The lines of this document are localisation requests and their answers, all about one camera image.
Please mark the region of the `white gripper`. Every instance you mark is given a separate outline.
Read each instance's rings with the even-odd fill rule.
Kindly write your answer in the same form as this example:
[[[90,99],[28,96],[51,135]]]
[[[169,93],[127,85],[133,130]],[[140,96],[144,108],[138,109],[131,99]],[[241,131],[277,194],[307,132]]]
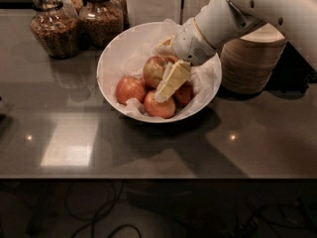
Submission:
[[[154,55],[171,56],[180,60],[169,62],[155,93],[155,101],[166,102],[175,91],[191,76],[191,65],[202,65],[216,55],[216,50],[209,45],[196,20],[190,18],[177,31],[168,36],[153,49]]]

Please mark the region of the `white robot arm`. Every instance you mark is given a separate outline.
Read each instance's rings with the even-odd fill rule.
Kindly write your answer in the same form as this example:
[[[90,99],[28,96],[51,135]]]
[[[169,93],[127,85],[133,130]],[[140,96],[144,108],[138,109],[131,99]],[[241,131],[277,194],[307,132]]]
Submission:
[[[210,0],[177,30],[171,50],[186,64],[202,65],[227,42],[265,24],[317,68],[317,0]]]

